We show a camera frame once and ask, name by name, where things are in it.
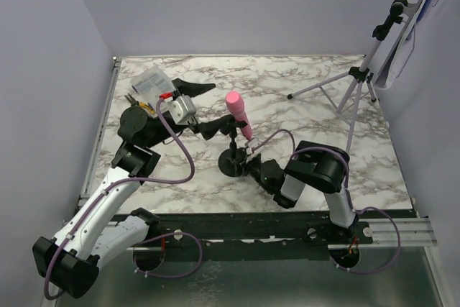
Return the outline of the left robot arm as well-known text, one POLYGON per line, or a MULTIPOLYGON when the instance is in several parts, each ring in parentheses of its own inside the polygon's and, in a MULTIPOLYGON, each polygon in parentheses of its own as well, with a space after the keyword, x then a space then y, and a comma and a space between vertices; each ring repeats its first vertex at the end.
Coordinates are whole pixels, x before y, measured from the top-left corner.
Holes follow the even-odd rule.
POLYGON ((38 273, 45 279, 44 297, 53 301, 67 293, 74 298, 85 295, 101 269, 134 244, 153 245, 159 238, 156 217, 137 209, 112 230, 106 227, 122 204, 145 182, 178 185, 190 181, 195 166, 179 180, 152 178, 160 154, 153 147, 173 139, 188 162, 193 159, 180 141, 185 129, 212 138, 231 115, 210 122, 195 118, 192 99, 215 88, 213 83, 172 80, 156 101, 143 104, 134 98, 121 114, 118 136, 122 143, 99 187, 73 218, 49 239, 40 237, 32 247, 38 273))

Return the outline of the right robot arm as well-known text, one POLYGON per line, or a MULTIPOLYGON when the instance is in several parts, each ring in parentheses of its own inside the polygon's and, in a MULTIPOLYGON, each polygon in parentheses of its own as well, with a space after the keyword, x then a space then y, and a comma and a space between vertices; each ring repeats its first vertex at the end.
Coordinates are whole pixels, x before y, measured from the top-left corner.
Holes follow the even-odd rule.
POLYGON ((322 192, 332 223, 331 236, 345 244, 357 235, 359 219, 348 191, 349 161, 348 152, 338 147, 301 141, 284 168, 276 160, 262 161, 260 154, 250 158, 236 145, 220 155, 218 167, 229 177, 250 176, 284 209, 294 207, 307 186, 322 192))

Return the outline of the pink toy microphone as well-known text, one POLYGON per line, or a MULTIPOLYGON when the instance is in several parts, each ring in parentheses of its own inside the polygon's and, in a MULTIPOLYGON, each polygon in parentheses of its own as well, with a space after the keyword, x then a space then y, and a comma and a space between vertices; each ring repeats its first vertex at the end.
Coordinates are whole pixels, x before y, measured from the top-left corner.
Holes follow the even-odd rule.
POLYGON ((253 131, 245 111, 245 103, 242 96, 236 91, 230 91, 226 94, 225 102, 228 111, 233 115, 235 120, 247 124, 241 128, 241 133, 247 140, 251 140, 253 131))

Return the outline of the lilac music stand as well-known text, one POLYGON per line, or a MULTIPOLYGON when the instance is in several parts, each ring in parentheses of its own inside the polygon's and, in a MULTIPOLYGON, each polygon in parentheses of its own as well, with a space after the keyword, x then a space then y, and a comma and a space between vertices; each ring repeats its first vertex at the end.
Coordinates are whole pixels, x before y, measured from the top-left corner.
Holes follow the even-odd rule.
MULTIPOLYGON (((438 1, 432 0, 427 12, 437 5, 438 1)), ((350 77, 351 82, 341 101, 338 104, 331 104, 335 114, 349 125, 346 142, 347 152, 351 151, 360 101, 365 96, 370 96, 371 102, 376 102, 375 91, 377 89, 385 90, 392 86, 415 50, 416 30, 421 20, 415 26, 409 40, 403 41, 402 36, 417 2, 418 0, 392 1, 384 22, 378 24, 372 32, 373 45, 364 56, 361 65, 351 67, 345 73, 287 95, 287 99, 290 100, 303 93, 318 89, 328 100, 331 100, 324 86, 350 77)))

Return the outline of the black microphone desk stand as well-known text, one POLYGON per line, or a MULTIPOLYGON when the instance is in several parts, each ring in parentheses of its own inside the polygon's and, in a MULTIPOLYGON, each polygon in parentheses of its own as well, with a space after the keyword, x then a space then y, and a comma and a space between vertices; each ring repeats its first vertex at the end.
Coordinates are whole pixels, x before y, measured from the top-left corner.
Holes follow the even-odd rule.
POLYGON ((230 138, 229 148, 224 150, 218 158, 218 168, 226 176, 237 178, 243 175, 242 161, 245 157, 243 149, 239 149, 236 143, 237 130, 247 125, 246 122, 238 122, 231 119, 220 128, 220 132, 230 138))

